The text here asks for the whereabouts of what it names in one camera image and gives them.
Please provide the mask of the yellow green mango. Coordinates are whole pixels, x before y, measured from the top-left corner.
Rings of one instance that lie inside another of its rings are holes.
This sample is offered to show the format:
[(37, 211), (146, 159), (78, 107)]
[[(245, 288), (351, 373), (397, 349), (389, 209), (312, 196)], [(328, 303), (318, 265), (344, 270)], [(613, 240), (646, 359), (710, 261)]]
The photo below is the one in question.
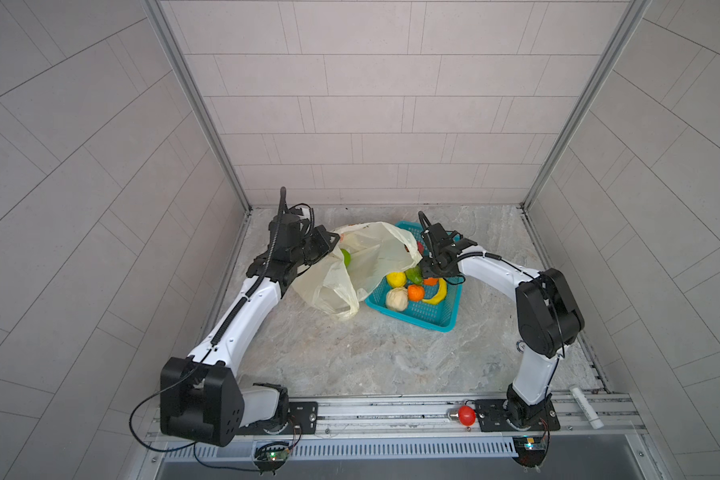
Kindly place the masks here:
[(422, 275), (421, 268), (419, 266), (414, 266), (412, 268), (409, 268), (405, 271), (405, 276), (407, 278), (407, 281), (411, 284), (415, 285), (422, 285), (424, 278)]

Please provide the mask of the orange tangerine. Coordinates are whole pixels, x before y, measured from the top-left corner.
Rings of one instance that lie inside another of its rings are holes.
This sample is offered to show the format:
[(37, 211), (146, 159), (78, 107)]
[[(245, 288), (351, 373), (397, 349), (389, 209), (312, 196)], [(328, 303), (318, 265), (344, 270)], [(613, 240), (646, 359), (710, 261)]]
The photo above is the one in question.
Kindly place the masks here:
[(411, 302), (419, 302), (425, 298), (426, 290), (421, 285), (411, 284), (407, 287), (408, 300)]

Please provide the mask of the cream plastic bag orange print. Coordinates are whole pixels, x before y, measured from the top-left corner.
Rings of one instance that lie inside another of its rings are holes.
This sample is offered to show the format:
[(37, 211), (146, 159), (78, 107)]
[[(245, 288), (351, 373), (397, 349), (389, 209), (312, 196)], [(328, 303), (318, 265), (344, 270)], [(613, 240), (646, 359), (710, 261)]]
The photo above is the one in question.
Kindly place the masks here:
[[(347, 225), (336, 233), (340, 240), (334, 250), (291, 285), (308, 305), (334, 320), (354, 317), (387, 274), (404, 272), (422, 259), (413, 234), (387, 222)], [(341, 248), (351, 254), (349, 267)]]

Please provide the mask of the beige pear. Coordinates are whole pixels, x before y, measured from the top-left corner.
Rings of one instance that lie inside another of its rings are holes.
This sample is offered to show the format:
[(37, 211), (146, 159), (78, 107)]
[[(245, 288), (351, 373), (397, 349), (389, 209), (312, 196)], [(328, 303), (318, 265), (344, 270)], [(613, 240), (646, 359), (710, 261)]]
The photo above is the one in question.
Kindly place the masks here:
[(385, 307), (394, 312), (404, 312), (408, 303), (408, 290), (405, 287), (391, 289), (385, 296)]

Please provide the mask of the green guava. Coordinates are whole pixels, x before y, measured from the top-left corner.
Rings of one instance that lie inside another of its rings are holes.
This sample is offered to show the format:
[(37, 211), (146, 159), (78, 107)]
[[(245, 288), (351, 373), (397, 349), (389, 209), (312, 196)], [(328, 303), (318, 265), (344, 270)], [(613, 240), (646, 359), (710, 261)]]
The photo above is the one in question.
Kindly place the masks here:
[(343, 256), (343, 264), (345, 267), (349, 267), (351, 264), (351, 254), (344, 248), (340, 249)]

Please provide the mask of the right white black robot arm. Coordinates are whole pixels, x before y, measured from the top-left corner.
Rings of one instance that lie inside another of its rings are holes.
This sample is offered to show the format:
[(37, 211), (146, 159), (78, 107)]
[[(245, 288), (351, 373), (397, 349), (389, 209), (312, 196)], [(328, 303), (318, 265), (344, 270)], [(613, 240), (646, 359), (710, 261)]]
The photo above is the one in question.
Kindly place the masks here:
[(521, 431), (544, 424), (554, 374), (585, 326), (564, 274), (554, 268), (518, 266), (459, 232), (430, 222), (423, 212), (419, 222), (427, 252), (419, 267), (425, 278), (471, 277), (515, 302), (524, 347), (518, 373), (507, 390), (506, 418)]

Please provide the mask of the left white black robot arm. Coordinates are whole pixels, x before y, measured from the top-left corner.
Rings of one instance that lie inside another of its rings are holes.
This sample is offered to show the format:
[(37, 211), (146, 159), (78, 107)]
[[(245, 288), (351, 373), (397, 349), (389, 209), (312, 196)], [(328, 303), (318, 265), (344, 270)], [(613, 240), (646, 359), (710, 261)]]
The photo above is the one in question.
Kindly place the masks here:
[(160, 375), (160, 430), (190, 442), (227, 445), (244, 427), (278, 432), (289, 423), (286, 388), (242, 389), (240, 363), (266, 316), (298, 275), (337, 246), (305, 204), (282, 207), (269, 225), (267, 250), (249, 266), (233, 305), (186, 357), (170, 358)]

